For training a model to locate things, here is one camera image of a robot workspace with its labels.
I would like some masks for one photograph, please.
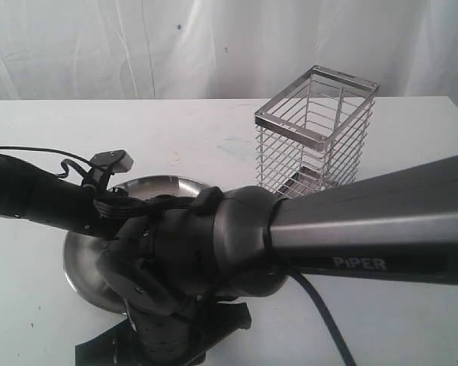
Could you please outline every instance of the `wire basket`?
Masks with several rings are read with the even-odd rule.
[[[258,185],[294,198],[354,181],[375,82],[322,66],[255,113]]]

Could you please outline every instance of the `metal bowl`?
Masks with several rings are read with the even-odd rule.
[[[117,187],[129,192],[130,197],[146,200],[160,194],[196,197],[208,186],[189,178],[157,175],[126,181]],[[122,298],[107,285],[95,265],[105,245],[102,239],[68,232],[63,250],[64,272],[83,299],[103,310],[125,313]]]

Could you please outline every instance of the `white table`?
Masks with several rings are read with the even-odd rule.
[[[122,148],[135,165],[113,183],[174,174],[227,190],[254,183],[252,114],[263,103],[0,101],[0,145],[49,146],[88,158]],[[456,154],[458,109],[448,98],[377,98],[358,178]],[[14,155],[59,170],[58,156]],[[68,285],[64,235],[0,219],[0,365],[72,365],[75,345],[123,319],[89,305]],[[319,276],[312,281],[359,365],[458,365],[458,287]],[[212,349],[205,365],[342,363],[315,307],[292,281],[248,304],[251,330]]]

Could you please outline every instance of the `metal plate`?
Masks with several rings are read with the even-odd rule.
[[[157,175],[127,181],[117,187],[129,196],[149,199],[160,194],[196,197],[208,186],[199,181],[172,175]],[[106,242],[82,234],[68,232],[64,242],[63,264],[66,278],[83,299],[112,313],[125,313],[122,298],[100,276],[95,266]]]

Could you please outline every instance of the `white backdrop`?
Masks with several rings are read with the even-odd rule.
[[[0,99],[265,98],[316,63],[458,106],[458,0],[0,0]]]

